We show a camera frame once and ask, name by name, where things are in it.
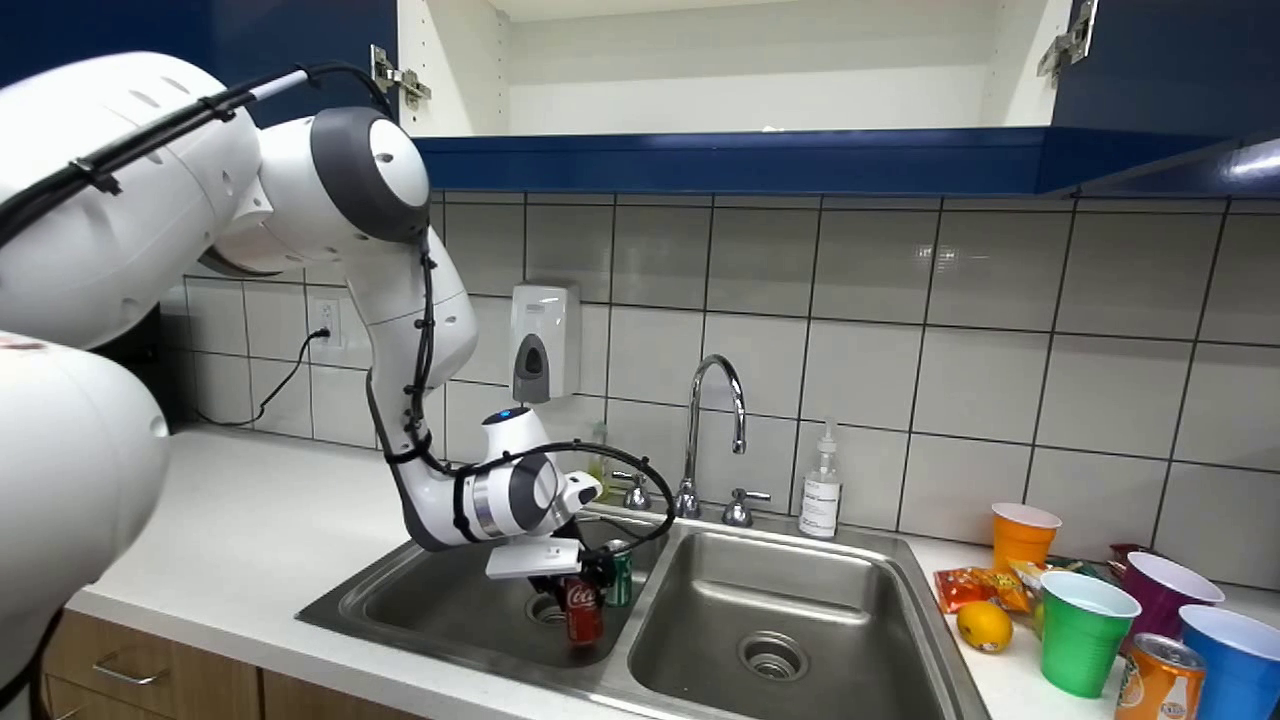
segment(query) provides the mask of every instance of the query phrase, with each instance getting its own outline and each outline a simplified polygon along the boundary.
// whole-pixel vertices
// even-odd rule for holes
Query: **countertop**
[[[74,595],[74,610],[439,720],[630,716],[295,621],[303,604],[405,540],[400,502],[378,453],[216,427],[182,434],[151,524],[95,583]],[[967,545],[909,545],[930,577],[990,562]],[[1280,626],[1274,591],[1230,587],[1230,604]],[[981,658],[963,646],[960,651],[996,720],[1111,716],[1117,681],[1102,700],[1055,693],[1039,678],[1038,639],[1023,628],[1006,658]]]

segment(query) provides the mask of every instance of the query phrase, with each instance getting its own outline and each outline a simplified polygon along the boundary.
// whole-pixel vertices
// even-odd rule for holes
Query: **stainless steel sink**
[[[888,562],[728,532],[676,548],[633,678],[744,716],[957,716]]]
[[[593,545],[636,511],[593,511]],[[562,688],[636,716],[983,720],[909,545],[835,545],[682,519],[633,555],[640,602],[608,611],[597,651],[567,651],[558,604],[486,579],[486,553],[400,548],[299,621]]]

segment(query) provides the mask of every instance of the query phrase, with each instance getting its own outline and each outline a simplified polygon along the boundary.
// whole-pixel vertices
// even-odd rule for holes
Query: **plastic cup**
[[[1183,621],[1181,621],[1183,604],[1223,604],[1230,602],[1223,587],[1218,587],[1201,573],[1193,573],[1175,562],[1152,555],[1152,553],[1129,553],[1129,573],[1121,573],[1121,587],[1144,604],[1144,611],[1131,626],[1131,636],[1137,634],[1181,636],[1183,634]]]
[[[1078,573],[1043,573],[1039,587],[1039,672],[1071,696],[1102,696],[1140,604]]]
[[[1280,711],[1280,628],[1189,604],[1183,646],[1206,662],[1201,720],[1268,720]]]
[[[991,503],[991,568],[1012,568],[1017,562],[1043,568],[1055,527],[1066,527],[1066,519],[1043,510]]]

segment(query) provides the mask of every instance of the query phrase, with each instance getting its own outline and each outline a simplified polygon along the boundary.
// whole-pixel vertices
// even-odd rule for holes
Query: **orange cup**
[[[991,568],[1012,568],[1017,562],[1043,568],[1055,527],[1066,519],[1043,510],[991,503]]]

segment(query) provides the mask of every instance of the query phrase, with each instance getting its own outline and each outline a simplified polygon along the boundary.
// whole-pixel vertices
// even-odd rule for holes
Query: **green cup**
[[[1039,587],[1039,672],[1071,696],[1102,696],[1144,610],[1125,587],[1080,573],[1043,573]]]

